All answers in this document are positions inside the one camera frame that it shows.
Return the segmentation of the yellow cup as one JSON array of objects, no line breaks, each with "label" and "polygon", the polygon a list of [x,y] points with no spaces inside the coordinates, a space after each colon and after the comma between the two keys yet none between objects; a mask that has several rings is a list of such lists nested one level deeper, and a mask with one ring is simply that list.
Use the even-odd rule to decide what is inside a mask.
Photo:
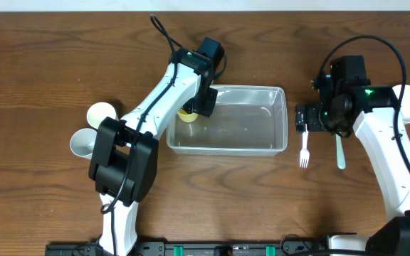
[{"label": "yellow cup", "polygon": [[188,113],[184,110],[179,110],[177,112],[177,115],[179,116],[180,120],[182,120],[183,122],[186,122],[186,123],[191,123],[191,122],[195,121],[198,117],[197,113]]}]

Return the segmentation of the white cup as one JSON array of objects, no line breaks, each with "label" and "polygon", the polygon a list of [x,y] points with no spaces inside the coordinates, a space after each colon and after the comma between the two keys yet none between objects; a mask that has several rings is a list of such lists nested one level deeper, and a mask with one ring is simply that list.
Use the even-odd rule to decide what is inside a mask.
[{"label": "white cup", "polygon": [[116,109],[107,102],[95,103],[88,109],[86,114],[88,124],[94,129],[97,129],[106,117],[118,120]]}]

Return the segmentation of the grey cup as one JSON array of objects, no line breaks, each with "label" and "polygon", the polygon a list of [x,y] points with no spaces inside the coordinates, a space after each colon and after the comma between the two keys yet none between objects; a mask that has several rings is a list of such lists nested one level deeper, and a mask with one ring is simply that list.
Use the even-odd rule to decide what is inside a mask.
[{"label": "grey cup", "polygon": [[84,159],[91,159],[97,131],[91,128],[78,130],[70,139],[70,150]]}]

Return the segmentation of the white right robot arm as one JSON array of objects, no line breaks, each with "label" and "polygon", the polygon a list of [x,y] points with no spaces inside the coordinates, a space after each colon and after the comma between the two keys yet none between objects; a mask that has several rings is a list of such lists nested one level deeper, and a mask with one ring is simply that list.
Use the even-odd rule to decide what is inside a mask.
[{"label": "white right robot arm", "polygon": [[410,86],[372,86],[358,75],[325,74],[312,86],[320,100],[297,105],[297,131],[355,135],[369,157],[387,215],[387,223],[369,237],[329,236],[323,254],[410,255]]}]

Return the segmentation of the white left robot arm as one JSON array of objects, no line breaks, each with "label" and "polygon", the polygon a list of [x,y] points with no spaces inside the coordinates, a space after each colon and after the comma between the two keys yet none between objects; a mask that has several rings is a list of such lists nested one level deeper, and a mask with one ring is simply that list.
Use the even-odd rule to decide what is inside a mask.
[{"label": "white left robot arm", "polygon": [[128,255],[137,242],[138,205],[157,175],[159,138],[179,110],[210,117],[217,90],[216,69],[226,59],[222,46],[181,47],[172,53],[158,85],[130,113],[99,124],[88,172],[102,200],[105,255]]}]

